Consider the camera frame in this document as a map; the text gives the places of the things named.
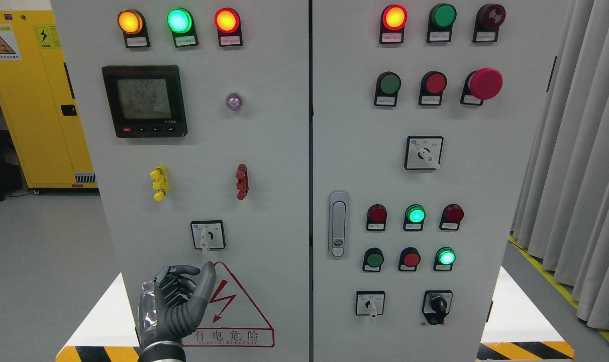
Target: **robotic hand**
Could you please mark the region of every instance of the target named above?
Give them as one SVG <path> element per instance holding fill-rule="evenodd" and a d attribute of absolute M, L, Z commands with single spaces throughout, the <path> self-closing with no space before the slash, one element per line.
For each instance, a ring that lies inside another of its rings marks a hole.
<path fill-rule="evenodd" d="M 197 283 L 183 275 L 199 275 Z M 215 286 L 215 266 L 164 266 L 142 285 L 139 301 L 139 362 L 185 362 L 182 338 L 197 330 Z"/>

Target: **lightning bolt symbol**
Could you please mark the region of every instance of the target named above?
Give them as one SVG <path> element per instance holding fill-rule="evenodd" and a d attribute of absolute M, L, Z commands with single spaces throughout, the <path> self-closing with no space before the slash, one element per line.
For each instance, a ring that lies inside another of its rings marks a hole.
<path fill-rule="evenodd" d="M 224 289 L 224 287 L 226 287 L 226 284 L 228 284 L 228 281 L 227 281 L 227 280 L 222 280 L 222 281 L 220 282 L 220 286 L 218 286 L 218 288 L 215 290 L 215 293 L 213 293 L 213 296 L 211 297 L 211 300 L 209 301 L 209 304 L 210 304 L 210 303 L 220 302 L 220 301 L 222 301 L 222 300 L 229 300 L 229 301 L 228 301 L 228 302 L 227 302 L 227 303 L 224 305 L 224 307 L 222 308 L 222 310 L 221 310 L 221 311 L 220 311 L 218 314 L 216 314 L 216 315 L 213 317 L 213 323 L 215 323 L 215 322 L 219 321 L 219 320 L 222 318 L 222 317 L 220 317 L 220 316 L 221 316 L 221 314 L 222 314 L 222 313 L 224 313 L 224 310 L 226 310 L 226 308 L 229 306 L 229 304 L 231 304 L 231 302 L 233 302 L 233 299 L 235 299 L 235 297 L 236 297 L 236 296 L 238 296 L 238 294 L 233 294 L 233 295 L 231 295 L 231 296 L 226 296 L 226 297 L 222 297 L 222 298 L 217 298 L 217 297 L 218 297 L 218 295 L 220 294 L 220 292 L 222 291 L 222 289 Z"/>

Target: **yellow terminal post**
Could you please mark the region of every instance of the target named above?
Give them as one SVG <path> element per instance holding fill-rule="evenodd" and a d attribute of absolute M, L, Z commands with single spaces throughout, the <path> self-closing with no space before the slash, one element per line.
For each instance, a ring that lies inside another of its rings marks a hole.
<path fill-rule="evenodd" d="M 153 172 L 150 173 L 150 178 L 154 179 L 153 189 L 157 190 L 155 193 L 155 201 L 162 201 L 169 191 L 168 185 L 168 171 L 166 166 L 158 165 L 155 167 Z"/>

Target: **warning label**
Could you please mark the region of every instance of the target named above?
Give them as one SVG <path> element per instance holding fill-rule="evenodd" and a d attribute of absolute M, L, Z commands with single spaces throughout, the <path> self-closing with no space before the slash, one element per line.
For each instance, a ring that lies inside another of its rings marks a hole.
<path fill-rule="evenodd" d="M 11 25 L 0 25 L 0 60 L 21 60 L 17 37 Z"/>
<path fill-rule="evenodd" d="M 61 39 L 56 25 L 34 25 L 39 47 L 43 49 L 61 49 Z"/>
<path fill-rule="evenodd" d="M 218 279 L 200 328 L 183 342 L 185 346 L 275 346 L 273 326 L 249 296 L 238 278 L 221 261 L 215 263 Z"/>

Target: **white curtain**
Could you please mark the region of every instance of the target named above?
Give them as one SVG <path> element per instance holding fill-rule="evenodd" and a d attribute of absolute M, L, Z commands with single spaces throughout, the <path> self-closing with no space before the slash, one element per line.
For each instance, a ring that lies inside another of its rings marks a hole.
<path fill-rule="evenodd" d="M 609 0 L 577 0 L 532 147 L 514 237 L 609 330 Z"/>

